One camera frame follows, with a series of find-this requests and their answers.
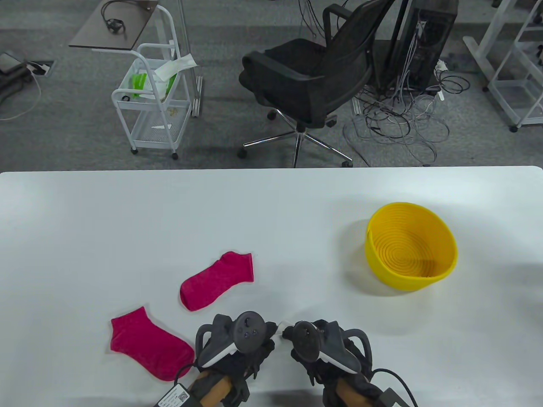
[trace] vr controller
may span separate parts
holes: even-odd
[[[208,332],[211,336],[204,345],[204,335]],[[364,354],[371,363],[367,335],[360,329],[342,330],[337,321],[325,322],[321,328],[307,321],[295,325],[281,322],[271,339],[277,345],[281,338],[292,342],[302,360],[316,362],[320,359],[352,374],[360,373],[362,367],[356,356],[345,348],[343,340],[359,338]],[[246,311],[234,321],[227,315],[217,314],[213,324],[202,325],[196,334],[198,363],[206,368],[229,354],[254,352],[265,339],[266,323],[258,313]]]

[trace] black office chair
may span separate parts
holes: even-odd
[[[292,131],[243,144],[239,158],[247,156],[246,147],[296,136],[294,168],[304,138],[345,159],[342,167],[352,167],[351,158],[311,136],[307,129],[321,129],[325,124],[331,127],[334,119],[328,115],[370,80],[375,71],[375,32],[393,2],[369,0],[352,12],[337,4],[324,9],[326,47],[296,39],[243,57],[239,82],[255,94],[259,104],[273,107],[268,119],[279,115]],[[346,20],[333,38],[332,14]]]

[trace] bowl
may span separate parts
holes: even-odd
[[[446,278],[458,260],[447,225],[432,211],[407,202],[383,206],[371,217],[365,251],[377,278],[401,291]]]

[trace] desk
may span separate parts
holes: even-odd
[[[399,294],[369,272],[365,227],[392,201],[450,226],[448,279]],[[169,384],[107,350],[109,320],[145,305],[191,344],[216,313],[337,320],[420,406],[541,407],[542,207],[536,167],[0,174],[0,405],[153,405]],[[228,250],[253,253],[255,283],[189,313],[181,282]],[[289,350],[250,380],[248,407],[311,391]]]
[[[120,18],[124,21],[125,31],[113,34],[105,26],[100,13],[102,5],[109,0],[102,0],[94,9],[85,24],[68,44],[69,47],[119,49],[129,51],[134,48],[140,38],[143,29],[153,15],[158,1],[142,1],[142,5],[149,10],[132,3],[111,3],[105,10],[104,16],[108,18]]]

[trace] sticker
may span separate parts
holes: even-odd
[[[159,401],[159,407],[180,407],[185,401],[188,400],[189,397],[190,395],[187,393],[187,391],[183,389],[180,384],[176,384]]]

